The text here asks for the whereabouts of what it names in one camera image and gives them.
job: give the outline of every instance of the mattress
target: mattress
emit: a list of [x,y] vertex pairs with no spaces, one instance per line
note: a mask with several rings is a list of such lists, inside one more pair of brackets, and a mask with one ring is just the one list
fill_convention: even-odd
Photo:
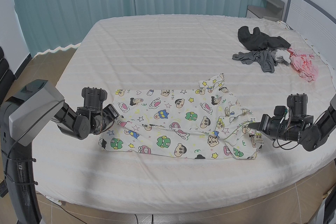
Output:
[[[335,88],[319,57],[315,82],[279,64],[263,73],[257,63],[233,61],[247,50],[237,31],[256,26],[282,36],[294,49],[314,53],[300,35],[279,22],[203,15],[146,15],[97,22],[70,60],[57,89],[73,108],[82,106],[83,87],[196,89],[198,81],[223,72],[225,82],[257,120],[286,105],[291,93],[308,95],[309,114],[328,106]],[[256,160],[178,159],[137,152],[102,151],[99,136],[79,141],[49,122],[33,142],[36,190],[70,203],[121,213],[169,214],[220,208],[256,198],[313,174],[336,158],[336,135],[313,152],[301,146],[284,151],[265,146]]]

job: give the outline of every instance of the cartoon print shirt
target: cartoon print shirt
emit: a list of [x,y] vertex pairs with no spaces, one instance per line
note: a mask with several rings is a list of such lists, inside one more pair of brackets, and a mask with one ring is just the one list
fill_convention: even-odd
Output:
[[120,116],[99,145],[175,158],[255,159],[263,138],[247,125],[252,112],[225,86],[224,74],[194,90],[123,90],[113,106]]

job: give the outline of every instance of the green cartoon character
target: green cartoon character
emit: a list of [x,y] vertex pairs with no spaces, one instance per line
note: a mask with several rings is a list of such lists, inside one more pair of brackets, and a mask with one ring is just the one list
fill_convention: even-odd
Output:
[[197,114],[195,114],[194,112],[188,112],[188,113],[186,113],[185,118],[189,121],[195,121],[195,120],[197,120]]
[[111,148],[113,149],[121,149],[123,147],[123,141],[119,138],[112,138],[111,140]]
[[159,147],[162,148],[168,148],[170,146],[170,138],[168,138],[167,136],[161,136],[157,139],[157,143],[156,143]]
[[244,156],[244,153],[242,153],[241,151],[239,151],[236,148],[233,148],[233,154],[236,155],[239,158],[242,157],[242,156]]

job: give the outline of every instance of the black garment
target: black garment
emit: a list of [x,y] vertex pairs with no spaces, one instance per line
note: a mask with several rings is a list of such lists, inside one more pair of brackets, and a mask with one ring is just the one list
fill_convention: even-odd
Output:
[[238,40],[248,50],[274,50],[275,48],[289,49],[289,44],[282,37],[270,37],[269,35],[260,32],[259,27],[253,29],[253,34],[250,34],[248,26],[242,26],[238,30]]
[[241,61],[241,63],[244,64],[257,62],[260,64],[260,67],[264,73],[274,73],[274,66],[278,64],[272,58],[269,50],[250,51],[247,53],[239,52],[239,54],[233,54],[232,59],[235,61]]

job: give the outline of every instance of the gray garment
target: gray garment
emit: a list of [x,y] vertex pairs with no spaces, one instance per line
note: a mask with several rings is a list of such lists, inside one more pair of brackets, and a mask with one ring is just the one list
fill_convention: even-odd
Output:
[[271,51],[271,56],[272,56],[272,58],[273,58],[273,60],[274,60],[274,65],[275,65],[275,66],[278,65],[278,62],[283,62],[285,65],[291,65],[289,62],[287,62],[287,61],[284,60],[283,56],[276,57],[276,56],[275,56],[276,53],[277,53],[277,50],[273,50],[273,51]]
[[263,72],[274,73],[274,59],[271,56],[271,52],[268,50],[255,51],[252,50],[247,53],[239,52],[239,54],[233,54],[232,59],[235,61],[241,61],[244,64],[251,64],[257,62],[260,64]]

